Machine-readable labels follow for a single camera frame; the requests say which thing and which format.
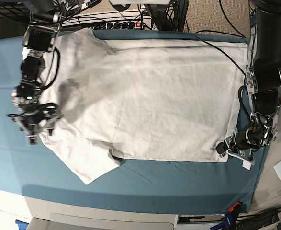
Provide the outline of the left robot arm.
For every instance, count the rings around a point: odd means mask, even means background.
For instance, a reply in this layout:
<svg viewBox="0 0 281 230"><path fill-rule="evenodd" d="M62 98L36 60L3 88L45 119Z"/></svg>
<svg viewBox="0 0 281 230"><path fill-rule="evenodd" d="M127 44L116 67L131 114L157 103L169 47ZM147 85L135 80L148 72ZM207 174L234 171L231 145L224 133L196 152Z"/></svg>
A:
<svg viewBox="0 0 281 230"><path fill-rule="evenodd" d="M245 85L238 90L249 127L245 131L234 129L216 147L220 156L242 160L247 170L255 163L253 153L275 141L281 107L281 0L254 0L252 4L255 12L250 16ZM242 91L248 94L250 113L242 104Z"/></svg>

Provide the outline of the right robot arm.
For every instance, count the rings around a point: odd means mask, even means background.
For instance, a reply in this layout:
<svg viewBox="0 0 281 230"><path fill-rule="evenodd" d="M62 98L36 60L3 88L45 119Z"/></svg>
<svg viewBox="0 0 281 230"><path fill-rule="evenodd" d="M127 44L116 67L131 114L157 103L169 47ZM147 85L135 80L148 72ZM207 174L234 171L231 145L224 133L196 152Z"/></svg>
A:
<svg viewBox="0 0 281 230"><path fill-rule="evenodd" d="M67 14L67 4L64 0L31 0L26 5L30 9L30 17L22 45L28 54L21 63L21 82L11 94L13 105L21 113L9 114L8 117L25 132L28 144L36 145L39 133L46 129L52 134L55 122L61 118L57 104L41 104L39 99L43 91L54 83L53 80L45 83L41 79L45 69L44 54L54 53L60 61L55 41Z"/></svg>

